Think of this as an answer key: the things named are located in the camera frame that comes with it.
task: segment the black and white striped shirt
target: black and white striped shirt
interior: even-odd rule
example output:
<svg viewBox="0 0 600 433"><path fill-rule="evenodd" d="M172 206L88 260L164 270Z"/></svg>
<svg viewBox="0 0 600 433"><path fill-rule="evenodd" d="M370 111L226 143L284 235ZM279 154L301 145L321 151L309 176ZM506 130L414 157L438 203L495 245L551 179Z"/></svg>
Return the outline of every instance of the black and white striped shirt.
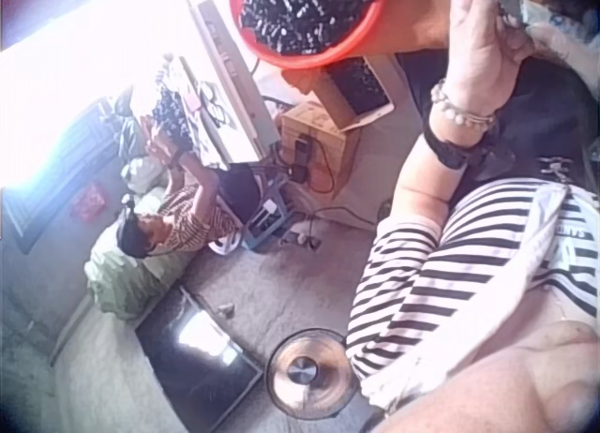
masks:
<svg viewBox="0 0 600 433"><path fill-rule="evenodd" d="M420 216L389 218L380 225L347 337L347 354L361 379L418 347L515 256L533 194L545 183L510 179L481 187L453 210L443 229ZM593 324L599 231L582 215L581 198L573 191L595 210L598 199L571 190L554 243L529 289L544 286L555 292L578 320Z"/></svg>

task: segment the black screen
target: black screen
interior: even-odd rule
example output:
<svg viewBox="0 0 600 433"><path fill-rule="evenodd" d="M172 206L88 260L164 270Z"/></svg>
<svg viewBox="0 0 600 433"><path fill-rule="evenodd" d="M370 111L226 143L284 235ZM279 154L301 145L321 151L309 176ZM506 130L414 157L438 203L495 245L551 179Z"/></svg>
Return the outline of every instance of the black screen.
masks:
<svg viewBox="0 0 600 433"><path fill-rule="evenodd" d="M179 288L165 295L136 333L190 432L213 431L262 374L209 312Z"/></svg>

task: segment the black small parts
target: black small parts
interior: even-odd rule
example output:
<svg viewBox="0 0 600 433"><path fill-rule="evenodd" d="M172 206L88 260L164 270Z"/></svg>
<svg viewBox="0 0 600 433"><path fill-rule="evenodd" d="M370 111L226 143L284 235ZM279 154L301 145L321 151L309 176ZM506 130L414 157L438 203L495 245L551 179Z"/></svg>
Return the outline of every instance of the black small parts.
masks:
<svg viewBox="0 0 600 433"><path fill-rule="evenodd" d="M346 58L328 65L325 70L357 115L390 103L364 58Z"/></svg>
<svg viewBox="0 0 600 433"><path fill-rule="evenodd" d="M191 151L193 142L181 96L165 85L160 87L160 101L152 110L152 117L180 150Z"/></svg>
<svg viewBox="0 0 600 433"><path fill-rule="evenodd" d="M374 0L244 0L239 23L281 55L314 55L339 44Z"/></svg>

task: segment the concrete floor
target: concrete floor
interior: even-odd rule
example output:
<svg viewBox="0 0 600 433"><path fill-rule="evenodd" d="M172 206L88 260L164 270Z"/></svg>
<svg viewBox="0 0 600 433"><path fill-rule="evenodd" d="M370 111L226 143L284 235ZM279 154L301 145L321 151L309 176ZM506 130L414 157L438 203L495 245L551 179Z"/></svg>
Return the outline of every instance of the concrete floor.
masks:
<svg viewBox="0 0 600 433"><path fill-rule="evenodd" d="M262 363L286 336L308 327L344 334L373 233L317 222L317 252L273 243L268 253L201 253L182 280L211 307L233 302L229 332ZM66 433L177 433L185 429L161 392L133 328L100 314L85 317L56 362ZM336 419L300 422L273 406L260 383L220 432L358 431L372 413L357 396Z"/></svg>

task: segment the striped shirt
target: striped shirt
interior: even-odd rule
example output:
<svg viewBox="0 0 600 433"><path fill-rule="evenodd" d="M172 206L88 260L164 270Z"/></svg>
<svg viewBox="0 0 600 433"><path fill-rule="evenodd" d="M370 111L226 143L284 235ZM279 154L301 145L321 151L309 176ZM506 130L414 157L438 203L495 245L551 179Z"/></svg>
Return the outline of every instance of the striped shirt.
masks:
<svg viewBox="0 0 600 433"><path fill-rule="evenodd" d="M161 216L173 217L173 229L160 246L160 253L195 252L204 245L236 230L234 219L216 202L200 221L191 212L198 185L187 185L167 196L158 209Z"/></svg>
<svg viewBox="0 0 600 433"><path fill-rule="evenodd" d="M533 194L545 184L510 179L480 187L452 211L443 229L420 216L380 225L347 337L347 354L361 380L418 348L516 255ZM552 291L575 313L571 319L594 325L599 238L582 214L581 198L598 209L597 197L571 187L554 242L528 290Z"/></svg>

